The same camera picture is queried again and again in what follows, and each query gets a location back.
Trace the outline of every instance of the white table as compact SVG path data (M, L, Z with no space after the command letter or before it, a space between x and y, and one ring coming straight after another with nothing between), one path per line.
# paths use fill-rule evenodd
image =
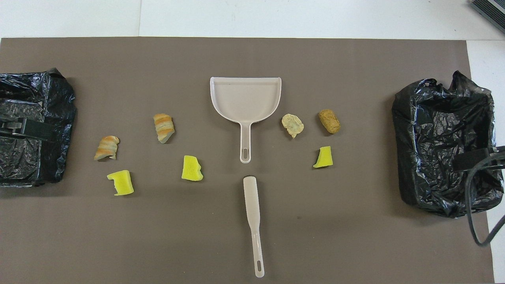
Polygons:
M0 1L0 38L67 36L466 40L472 79L493 91L496 143L505 145L505 34L467 0ZM489 210L489 225L504 214L505 203ZM505 231L491 249L495 281L505 282Z

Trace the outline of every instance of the yellow foam piece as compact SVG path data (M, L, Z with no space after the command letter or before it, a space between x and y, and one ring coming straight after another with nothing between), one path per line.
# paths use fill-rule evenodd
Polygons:
M182 177L183 179L199 181L204 178L201 174L201 166L198 163L198 159L195 156L184 156L184 165L182 166Z
M333 159L331 158L331 147L325 146L319 148L319 156L317 158L316 164L313 167L321 168L331 165L333 165Z
M133 186L131 184L130 171L122 170L119 172L107 175L108 179L114 180L114 187L118 193L115 196L127 195L133 193Z

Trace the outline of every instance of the dustpan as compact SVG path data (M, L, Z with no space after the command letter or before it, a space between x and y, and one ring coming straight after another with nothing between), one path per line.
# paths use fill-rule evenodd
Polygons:
M211 78L211 99L224 118L240 124L240 161L251 161L251 125L272 115L281 98L281 78Z

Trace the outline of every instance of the black hose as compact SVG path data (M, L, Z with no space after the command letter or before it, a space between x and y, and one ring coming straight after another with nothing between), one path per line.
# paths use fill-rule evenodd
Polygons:
M468 225L470 226L470 232L472 233L472 237L473 237L475 243L478 246L480 246L480 247L485 247L485 246L489 245L489 243L494 238L494 236L496 235L496 233L498 233L498 231L501 229L501 227L503 226L503 224L505 224L505 216L503 216L498 221L498 223L496 223L496 225L494 226L493 230L491 230L491 232L487 236L486 240L483 241L483 242L480 242L479 237L477 236L477 233L475 233L475 228L473 226L473 220L472 220L472 203L473 203L473 200L470 201L470 199L471 199L470 186L472 184L472 179L473 179L475 173L477 173L478 170L480 170L483 166L489 164L492 161L503 160L503 159L505 159L505 153L497 153L497 154L495 154L493 156L487 157L484 160L478 162L468 172L467 180L466 180L466 183L465 183L465 198L466 198Z

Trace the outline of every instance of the bin covered with black bag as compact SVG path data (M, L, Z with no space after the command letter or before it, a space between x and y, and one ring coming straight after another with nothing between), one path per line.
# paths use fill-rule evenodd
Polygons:
M491 91L459 71L449 89L424 79L395 95L392 113L404 202L444 217L466 214L467 173L455 171L452 163L457 154L495 146L493 108ZM473 212L500 203L501 181L500 170L475 175Z
M57 69L0 74L0 115L50 125L51 139L0 135L0 186L58 182L65 171L76 114L74 90Z

